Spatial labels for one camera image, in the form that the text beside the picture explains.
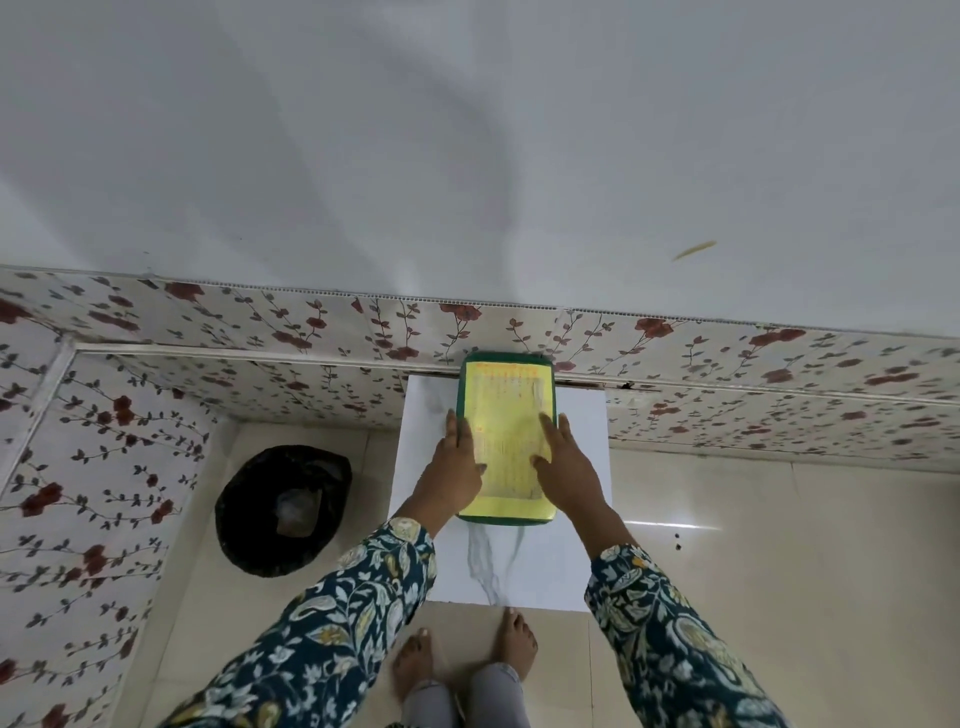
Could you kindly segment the person's right hand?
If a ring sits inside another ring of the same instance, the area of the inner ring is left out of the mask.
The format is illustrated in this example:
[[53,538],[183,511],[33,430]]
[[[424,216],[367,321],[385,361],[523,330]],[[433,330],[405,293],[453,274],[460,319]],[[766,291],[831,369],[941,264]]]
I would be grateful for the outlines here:
[[549,451],[542,456],[554,464],[552,477],[537,477],[540,489],[577,531],[590,529],[608,510],[594,465],[576,443],[565,414],[554,421],[541,413],[538,422]]

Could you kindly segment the person's left hand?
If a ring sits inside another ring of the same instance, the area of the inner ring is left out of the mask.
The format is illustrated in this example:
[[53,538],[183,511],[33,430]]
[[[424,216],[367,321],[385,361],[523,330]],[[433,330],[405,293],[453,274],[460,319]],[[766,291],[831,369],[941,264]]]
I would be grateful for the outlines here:
[[477,497],[469,491],[469,466],[476,461],[469,422],[449,410],[434,455],[409,498],[411,518],[432,533],[459,515]]

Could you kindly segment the person's right forearm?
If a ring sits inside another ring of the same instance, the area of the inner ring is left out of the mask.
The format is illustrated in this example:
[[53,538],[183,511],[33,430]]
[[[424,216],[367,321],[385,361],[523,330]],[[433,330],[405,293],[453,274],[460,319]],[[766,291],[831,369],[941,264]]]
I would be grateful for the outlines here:
[[576,516],[584,601],[643,728],[794,728],[608,506]]

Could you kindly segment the person's left forearm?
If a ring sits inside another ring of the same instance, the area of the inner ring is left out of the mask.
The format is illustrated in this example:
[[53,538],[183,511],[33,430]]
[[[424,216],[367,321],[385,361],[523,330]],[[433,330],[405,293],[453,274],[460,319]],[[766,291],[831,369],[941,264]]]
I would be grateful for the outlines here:
[[156,728],[347,728],[436,576],[426,528],[389,519]]

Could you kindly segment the white marble-pattern small table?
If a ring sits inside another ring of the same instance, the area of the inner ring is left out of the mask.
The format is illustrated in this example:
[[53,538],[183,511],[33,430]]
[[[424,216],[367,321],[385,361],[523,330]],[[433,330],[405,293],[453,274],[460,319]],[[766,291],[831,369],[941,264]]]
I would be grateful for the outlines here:
[[[412,374],[406,382],[389,514],[412,494],[457,404],[455,378]],[[606,394],[558,386],[558,411],[613,502]],[[591,561],[570,520],[545,525],[487,525],[453,518],[435,540],[438,574],[429,601],[555,611],[587,610]]]

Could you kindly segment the person's right foot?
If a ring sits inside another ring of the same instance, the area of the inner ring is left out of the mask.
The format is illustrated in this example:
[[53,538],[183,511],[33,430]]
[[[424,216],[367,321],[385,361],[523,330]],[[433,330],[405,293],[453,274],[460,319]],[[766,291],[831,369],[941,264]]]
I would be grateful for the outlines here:
[[522,684],[539,653],[539,644],[524,615],[514,607],[503,613],[493,650],[493,663],[502,666]]

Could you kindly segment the person's foot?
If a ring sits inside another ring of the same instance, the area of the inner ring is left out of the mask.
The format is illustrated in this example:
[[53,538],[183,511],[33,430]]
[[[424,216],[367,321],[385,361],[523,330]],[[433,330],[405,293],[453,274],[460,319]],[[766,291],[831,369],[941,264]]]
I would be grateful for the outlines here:
[[391,667],[391,685],[399,703],[411,698],[418,689],[428,687],[435,677],[433,639],[421,627],[403,644]]
[[539,653],[539,644],[524,615],[514,607],[503,613],[493,650],[493,663],[502,666],[522,684]]

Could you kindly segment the crumpled waste in bin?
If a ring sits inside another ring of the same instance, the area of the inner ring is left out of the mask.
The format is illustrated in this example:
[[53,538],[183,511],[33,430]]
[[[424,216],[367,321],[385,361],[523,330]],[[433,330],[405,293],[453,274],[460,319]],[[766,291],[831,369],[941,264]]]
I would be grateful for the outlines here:
[[312,536],[321,513],[322,493],[310,489],[283,491],[276,499],[276,534],[289,539]]

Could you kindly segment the person's left foot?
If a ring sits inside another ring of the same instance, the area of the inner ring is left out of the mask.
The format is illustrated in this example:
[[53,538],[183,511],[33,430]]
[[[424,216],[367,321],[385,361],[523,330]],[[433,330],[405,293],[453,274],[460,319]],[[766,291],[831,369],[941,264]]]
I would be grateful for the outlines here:
[[435,677],[433,639],[421,627],[403,644],[391,667],[391,685],[399,703],[411,698],[418,689],[428,687]]

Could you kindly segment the person's right grey trouser leg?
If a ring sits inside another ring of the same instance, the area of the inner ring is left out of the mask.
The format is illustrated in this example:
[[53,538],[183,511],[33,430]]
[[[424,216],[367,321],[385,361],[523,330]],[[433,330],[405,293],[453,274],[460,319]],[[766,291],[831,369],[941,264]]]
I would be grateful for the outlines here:
[[519,674],[500,661],[476,670],[465,715],[466,728],[531,728]]

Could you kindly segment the person's grey trouser leg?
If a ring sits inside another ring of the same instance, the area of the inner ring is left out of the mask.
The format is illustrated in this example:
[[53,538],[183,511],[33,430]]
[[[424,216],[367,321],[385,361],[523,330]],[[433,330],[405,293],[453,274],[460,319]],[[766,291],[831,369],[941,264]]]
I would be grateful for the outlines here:
[[462,728],[454,693],[433,678],[419,681],[402,698],[400,722],[406,728]]
[[465,715],[466,728],[531,728],[519,674],[500,661],[476,670]]

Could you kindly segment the black lined trash bin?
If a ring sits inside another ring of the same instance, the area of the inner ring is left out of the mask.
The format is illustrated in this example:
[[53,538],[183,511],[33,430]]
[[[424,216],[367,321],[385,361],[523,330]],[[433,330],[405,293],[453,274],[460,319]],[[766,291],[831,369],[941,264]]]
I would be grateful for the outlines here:
[[[285,577],[305,568],[337,535],[353,480],[346,456],[318,447],[282,444],[254,455],[224,486],[215,504],[223,555],[254,577]],[[306,539],[283,538],[276,532],[277,498],[294,489],[322,495],[317,527]]]

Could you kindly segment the person's left grey trouser leg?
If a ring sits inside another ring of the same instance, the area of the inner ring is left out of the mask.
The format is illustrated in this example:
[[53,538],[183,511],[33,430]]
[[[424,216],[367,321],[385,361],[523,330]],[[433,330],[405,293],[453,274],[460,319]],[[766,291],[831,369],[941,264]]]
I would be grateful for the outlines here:
[[462,728],[454,693],[433,678],[419,681],[402,698],[400,722],[406,728]]

